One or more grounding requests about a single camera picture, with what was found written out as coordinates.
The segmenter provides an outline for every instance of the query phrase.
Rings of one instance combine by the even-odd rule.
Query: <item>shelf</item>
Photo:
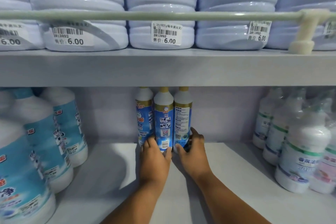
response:
[[[282,50],[0,52],[0,86],[336,85],[336,52]]]
[[[89,159],[75,170],[73,182],[57,195],[58,208],[48,224],[102,221],[137,187],[136,147],[131,143],[91,147]],[[262,160],[261,151],[253,145],[206,143],[206,151],[215,175],[272,224],[335,222],[336,194],[286,191],[275,182],[274,168]],[[212,223],[199,190],[180,170],[178,156],[174,155],[151,223]]]

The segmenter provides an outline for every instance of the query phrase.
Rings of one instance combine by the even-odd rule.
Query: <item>bottle base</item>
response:
[[[326,183],[315,177],[309,180],[309,188],[321,194],[330,194],[335,189],[335,183]]]
[[[267,150],[267,148],[264,148],[264,151],[262,152],[263,158],[270,163],[272,166],[276,166],[278,164],[279,157],[277,154],[274,154]]]
[[[257,137],[256,135],[253,135],[252,138],[252,142],[253,144],[258,147],[259,149],[263,149],[265,147],[265,141],[261,140],[259,137]]]
[[[50,220],[56,210],[55,195],[51,194],[44,206],[33,216],[23,220],[2,220],[2,224],[45,224]]]
[[[280,171],[279,167],[276,168],[274,177],[281,187],[293,193],[302,194],[309,187],[309,183],[300,184],[291,180]]]
[[[78,167],[82,165],[87,160],[87,156],[88,156],[87,146],[85,146],[84,149],[82,149],[80,152],[76,153],[75,155],[69,156],[72,167]]]
[[[70,167],[63,175],[49,182],[52,192],[57,194],[64,190],[72,182],[73,177],[74,169]]]

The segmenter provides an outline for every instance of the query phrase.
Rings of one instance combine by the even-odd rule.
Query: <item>price label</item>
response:
[[[152,21],[150,32],[152,43],[180,46],[182,44],[182,28],[182,25],[169,21]]]
[[[328,21],[323,31],[324,39],[332,39],[336,36],[336,21]]]
[[[247,32],[247,39],[267,43],[271,25],[271,21],[251,21]]]
[[[0,20],[0,45],[18,46],[23,39],[29,41],[25,24]]]
[[[73,46],[93,46],[93,35],[85,31],[89,27],[87,22],[68,22],[69,26],[50,25],[50,33],[55,44]]]

